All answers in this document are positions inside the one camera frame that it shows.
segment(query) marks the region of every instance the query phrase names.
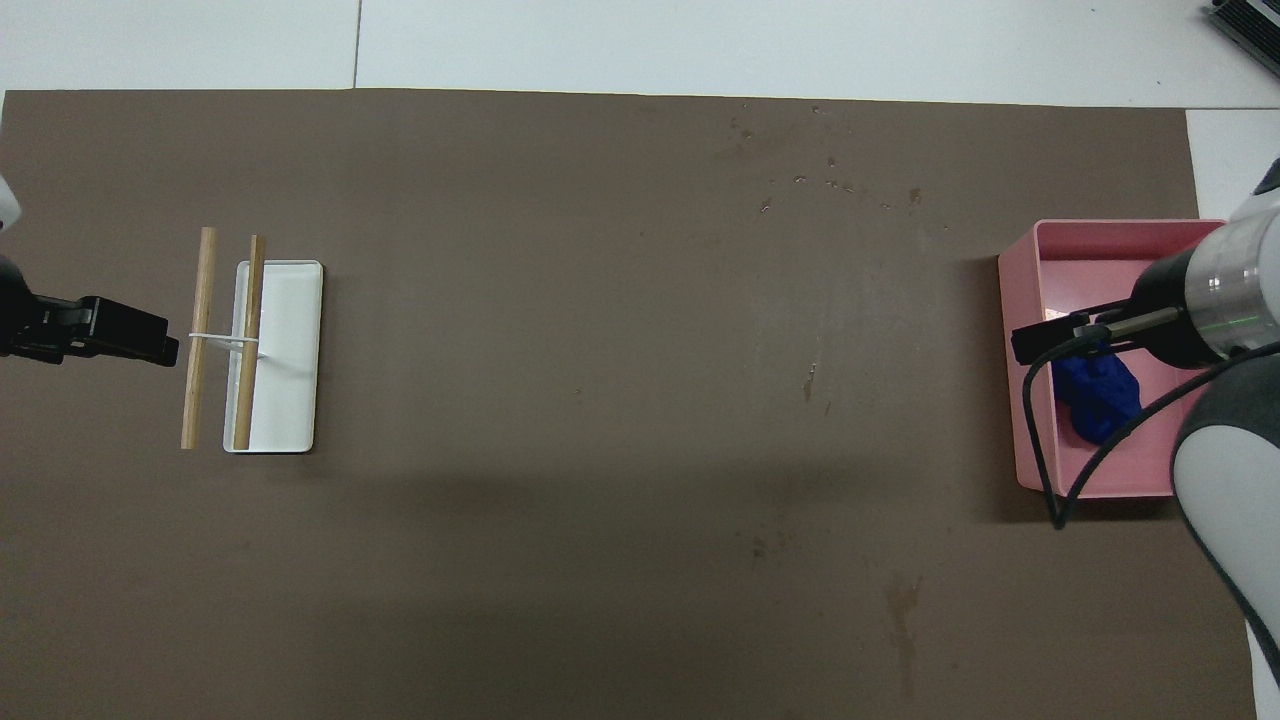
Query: blue object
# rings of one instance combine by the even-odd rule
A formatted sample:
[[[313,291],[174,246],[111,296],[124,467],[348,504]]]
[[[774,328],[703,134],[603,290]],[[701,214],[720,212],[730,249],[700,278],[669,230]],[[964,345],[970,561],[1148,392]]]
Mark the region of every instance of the blue object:
[[[1071,409],[1075,432],[1093,445],[1142,413],[1138,378],[1115,355],[1055,360],[1053,395]]]

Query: white tray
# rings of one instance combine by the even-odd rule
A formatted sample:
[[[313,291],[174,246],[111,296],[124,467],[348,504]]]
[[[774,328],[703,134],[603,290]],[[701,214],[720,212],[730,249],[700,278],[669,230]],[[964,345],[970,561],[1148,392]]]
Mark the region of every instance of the white tray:
[[[244,329],[248,261],[236,270],[232,334]],[[239,352],[227,374],[227,452],[307,452],[315,437],[316,383],[320,369],[320,301],[324,265],[315,260],[268,260],[262,266],[262,323],[259,328],[257,379],[248,450],[232,450]]]

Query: brown mat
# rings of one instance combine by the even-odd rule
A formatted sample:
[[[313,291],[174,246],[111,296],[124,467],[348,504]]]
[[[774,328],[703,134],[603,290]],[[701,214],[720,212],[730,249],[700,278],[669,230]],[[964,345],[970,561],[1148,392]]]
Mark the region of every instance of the brown mat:
[[[221,452],[220,357],[186,455],[180,368],[0,361],[0,714],[1252,712],[1176,507],[1055,533],[1011,461],[995,255],[1194,215],[1180,111],[10,92],[3,129],[36,292],[184,333],[201,224],[215,328],[251,232],[328,277],[307,456]]]

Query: pink box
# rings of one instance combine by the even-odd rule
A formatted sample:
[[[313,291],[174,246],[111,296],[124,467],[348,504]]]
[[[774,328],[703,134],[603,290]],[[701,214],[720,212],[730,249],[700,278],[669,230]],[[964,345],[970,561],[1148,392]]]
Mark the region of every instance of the pink box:
[[[1041,489],[1023,415],[1027,368],[1014,360],[1009,334],[1041,320],[1129,297],[1152,260],[1194,247],[1222,220],[1041,220],[1000,255],[1000,302],[1005,315],[1005,357],[1014,416],[1018,482]],[[1138,378],[1143,406],[1196,374],[1170,368],[1146,350],[1120,356]],[[1097,446],[1071,428],[1065,406],[1053,400],[1048,368],[1032,387],[1032,405],[1044,443],[1053,491],[1066,495]],[[1080,497],[1172,495],[1169,461],[1183,418],[1196,395],[1166,407],[1125,438],[1098,466]]]

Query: wooden dowel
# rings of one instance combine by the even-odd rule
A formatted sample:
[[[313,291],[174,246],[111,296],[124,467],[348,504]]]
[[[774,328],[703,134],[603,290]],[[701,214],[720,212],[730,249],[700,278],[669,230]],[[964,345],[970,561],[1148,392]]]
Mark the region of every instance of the wooden dowel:
[[[196,264],[196,306],[191,332],[209,332],[209,310],[214,295],[214,259],[218,256],[218,229],[200,228],[200,260]],[[205,338],[187,343],[187,393],[182,401],[182,448],[195,450],[200,437],[200,397],[205,383]]]
[[[244,351],[241,352],[239,383],[236,391],[236,434],[232,450],[248,450],[253,423],[253,383],[257,379],[257,336],[262,322],[262,270],[266,264],[266,238],[255,234],[250,241],[248,288],[244,299]]]

